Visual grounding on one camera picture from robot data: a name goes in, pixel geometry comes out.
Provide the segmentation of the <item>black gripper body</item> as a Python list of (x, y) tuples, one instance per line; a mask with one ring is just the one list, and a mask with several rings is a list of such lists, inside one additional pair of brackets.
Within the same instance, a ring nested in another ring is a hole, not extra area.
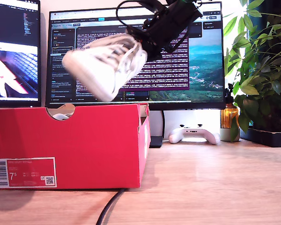
[(161, 51), (185, 29), (185, 15), (174, 9), (164, 9), (156, 12), (152, 20), (146, 20), (144, 26), (140, 30), (129, 25), (128, 34), (139, 42), (147, 41), (153, 45), (154, 58), (148, 60), (159, 60), (162, 58)]

